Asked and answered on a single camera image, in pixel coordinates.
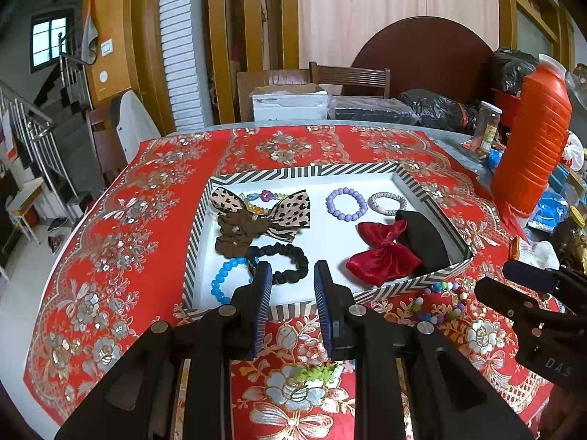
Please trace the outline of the round dark wooden tabletop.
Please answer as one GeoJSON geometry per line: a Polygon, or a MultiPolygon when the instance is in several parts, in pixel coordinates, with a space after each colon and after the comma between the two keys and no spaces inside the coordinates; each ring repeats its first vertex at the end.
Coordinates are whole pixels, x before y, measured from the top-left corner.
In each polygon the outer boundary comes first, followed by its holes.
{"type": "Polygon", "coordinates": [[[441,17],[399,20],[367,41],[352,67],[391,70],[390,94],[426,89],[465,105],[491,92],[493,50],[475,32],[441,17]]]}

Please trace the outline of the dark packaged bundle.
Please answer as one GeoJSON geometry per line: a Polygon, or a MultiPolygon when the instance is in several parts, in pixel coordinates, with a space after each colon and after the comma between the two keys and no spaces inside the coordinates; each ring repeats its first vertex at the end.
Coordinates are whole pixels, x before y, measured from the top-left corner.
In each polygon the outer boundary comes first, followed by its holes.
{"type": "Polygon", "coordinates": [[[419,117],[414,110],[396,98],[337,95],[331,98],[328,117],[354,120],[417,125],[419,117]]]}

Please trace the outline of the leopard print bow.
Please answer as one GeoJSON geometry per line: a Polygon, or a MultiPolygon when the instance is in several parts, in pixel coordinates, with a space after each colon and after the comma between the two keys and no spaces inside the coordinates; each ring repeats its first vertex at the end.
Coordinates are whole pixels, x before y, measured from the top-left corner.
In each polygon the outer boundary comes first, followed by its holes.
{"type": "Polygon", "coordinates": [[[306,190],[290,194],[268,211],[253,213],[233,192],[218,188],[212,193],[212,206],[225,217],[243,220],[243,234],[252,237],[268,234],[279,241],[291,242],[303,228],[310,228],[310,200],[306,190]]]}

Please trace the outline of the metal stair railing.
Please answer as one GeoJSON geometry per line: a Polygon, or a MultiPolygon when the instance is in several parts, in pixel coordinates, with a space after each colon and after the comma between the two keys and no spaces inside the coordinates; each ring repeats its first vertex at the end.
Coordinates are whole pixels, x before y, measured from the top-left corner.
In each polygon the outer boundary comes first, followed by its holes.
{"type": "Polygon", "coordinates": [[[98,186],[87,115],[85,65],[61,54],[34,101],[1,84],[2,109],[11,116],[16,146],[39,171],[63,216],[76,221],[98,186]]]}

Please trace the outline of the striped white tray box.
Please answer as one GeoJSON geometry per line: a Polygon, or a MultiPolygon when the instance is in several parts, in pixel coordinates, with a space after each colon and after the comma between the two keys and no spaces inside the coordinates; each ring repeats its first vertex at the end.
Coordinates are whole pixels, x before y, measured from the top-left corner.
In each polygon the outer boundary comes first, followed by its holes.
{"type": "Polygon", "coordinates": [[[474,258],[449,218],[397,162],[289,167],[212,176],[198,203],[187,244],[182,307],[192,319],[219,305],[211,292],[212,280],[225,261],[215,250],[219,227],[212,193],[218,188],[235,195],[258,189],[276,189],[286,194],[306,191],[311,207],[310,227],[300,231],[292,243],[303,250],[310,263],[326,261],[334,282],[348,287],[359,302],[379,301],[447,281],[463,272],[474,258]],[[328,194],[339,188],[356,189],[365,197],[381,191],[403,197],[408,210],[422,213],[440,234],[448,253],[448,266],[426,275],[392,280],[380,287],[358,280],[346,269],[345,263],[351,255],[364,251],[367,245],[353,221],[337,220],[327,211],[328,194]]]}

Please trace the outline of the black scrunchie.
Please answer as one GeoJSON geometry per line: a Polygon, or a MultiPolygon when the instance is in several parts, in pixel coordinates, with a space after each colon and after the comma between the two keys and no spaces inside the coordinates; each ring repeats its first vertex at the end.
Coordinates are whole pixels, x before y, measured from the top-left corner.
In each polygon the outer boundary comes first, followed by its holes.
{"type": "Polygon", "coordinates": [[[266,261],[273,271],[273,284],[295,284],[309,274],[309,260],[303,250],[290,243],[276,242],[263,246],[250,246],[246,254],[251,275],[259,263],[266,261]]]}

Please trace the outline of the brown scrunchie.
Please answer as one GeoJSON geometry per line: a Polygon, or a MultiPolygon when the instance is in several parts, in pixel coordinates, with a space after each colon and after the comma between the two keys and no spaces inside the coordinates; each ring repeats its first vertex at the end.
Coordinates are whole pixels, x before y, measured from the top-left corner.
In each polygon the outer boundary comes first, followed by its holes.
{"type": "Polygon", "coordinates": [[[225,258],[244,257],[253,240],[264,234],[271,223],[248,210],[220,213],[220,235],[215,248],[225,258]]]}

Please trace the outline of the clear snack jar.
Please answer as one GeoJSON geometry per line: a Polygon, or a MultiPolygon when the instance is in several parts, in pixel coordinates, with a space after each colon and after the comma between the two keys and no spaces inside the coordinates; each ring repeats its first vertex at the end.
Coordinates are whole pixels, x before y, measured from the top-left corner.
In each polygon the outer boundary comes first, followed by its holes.
{"type": "Polygon", "coordinates": [[[478,157],[489,154],[502,114],[503,111],[497,106],[486,101],[481,102],[475,134],[471,139],[471,150],[478,157]]]}

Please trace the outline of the black plastic bag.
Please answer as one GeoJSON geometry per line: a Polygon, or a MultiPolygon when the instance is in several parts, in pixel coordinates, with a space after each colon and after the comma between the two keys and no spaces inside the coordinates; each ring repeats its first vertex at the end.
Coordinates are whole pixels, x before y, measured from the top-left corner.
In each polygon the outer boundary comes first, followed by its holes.
{"type": "MultiPolygon", "coordinates": [[[[537,57],[523,51],[499,48],[493,53],[485,71],[486,97],[502,111],[499,124],[506,130],[513,127],[523,79],[537,65],[537,57]]],[[[481,110],[480,99],[473,105],[463,104],[423,88],[404,91],[398,99],[415,112],[419,125],[467,134],[474,133],[481,110]]]]}

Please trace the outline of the white louvered panel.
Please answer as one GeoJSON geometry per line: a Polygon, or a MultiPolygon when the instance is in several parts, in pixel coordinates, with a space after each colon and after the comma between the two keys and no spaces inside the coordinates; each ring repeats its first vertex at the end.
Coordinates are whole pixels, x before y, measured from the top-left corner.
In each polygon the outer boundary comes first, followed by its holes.
{"type": "Polygon", "coordinates": [[[158,0],[166,88],[175,130],[214,123],[205,51],[202,0],[158,0]]]}

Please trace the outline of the orange plastic bottle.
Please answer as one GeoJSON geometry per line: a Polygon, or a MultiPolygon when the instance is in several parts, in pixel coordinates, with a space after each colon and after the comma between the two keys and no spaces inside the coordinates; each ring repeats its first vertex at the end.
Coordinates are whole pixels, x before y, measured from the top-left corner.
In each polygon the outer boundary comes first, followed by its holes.
{"type": "Polygon", "coordinates": [[[572,106],[566,69],[545,54],[523,79],[513,129],[492,178],[500,216],[527,219],[546,189],[568,139],[572,106]]]}

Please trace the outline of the red velvet bow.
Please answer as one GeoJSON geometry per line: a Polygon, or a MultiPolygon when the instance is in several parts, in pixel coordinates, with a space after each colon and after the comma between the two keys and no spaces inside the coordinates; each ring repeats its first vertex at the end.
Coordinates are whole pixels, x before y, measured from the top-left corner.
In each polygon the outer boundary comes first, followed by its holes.
{"type": "Polygon", "coordinates": [[[369,249],[352,255],[346,261],[346,268],[359,280],[373,286],[410,275],[422,260],[398,241],[406,228],[405,220],[393,224],[359,223],[358,234],[369,249]]]}

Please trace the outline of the dark wooden chair left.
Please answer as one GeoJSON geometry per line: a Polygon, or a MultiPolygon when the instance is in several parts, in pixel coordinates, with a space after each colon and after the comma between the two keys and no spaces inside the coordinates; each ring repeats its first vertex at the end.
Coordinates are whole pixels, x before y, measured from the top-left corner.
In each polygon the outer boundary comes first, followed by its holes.
{"type": "Polygon", "coordinates": [[[87,113],[91,148],[98,167],[98,175],[105,188],[112,184],[127,165],[123,146],[117,135],[119,108],[120,98],[114,98],[87,113]]]}

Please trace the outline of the black fabric bow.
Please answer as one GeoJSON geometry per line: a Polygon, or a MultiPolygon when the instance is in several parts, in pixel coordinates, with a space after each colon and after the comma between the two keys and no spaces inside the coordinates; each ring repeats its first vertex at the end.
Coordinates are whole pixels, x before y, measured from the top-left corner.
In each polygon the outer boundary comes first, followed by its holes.
{"type": "Polygon", "coordinates": [[[411,273],[413,277],[436,272],[451,265],[442,237],[422,213],[398,210],[395,220],[406,223],[405,230],[399,234],[397,241],[421,260],[411,273]]]}

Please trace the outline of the wooden slatted chair back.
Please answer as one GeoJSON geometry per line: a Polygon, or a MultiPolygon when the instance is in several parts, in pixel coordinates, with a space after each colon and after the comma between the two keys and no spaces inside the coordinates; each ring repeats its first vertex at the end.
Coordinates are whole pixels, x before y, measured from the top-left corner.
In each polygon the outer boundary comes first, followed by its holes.
{"type": "Polygon", "coordinates": [[[391,70],[364,69],[363,67],[322,66],[309,63],[314,84],[348,85],[349,87],[381,88],[383,98],[391,98],[391,70]]]}

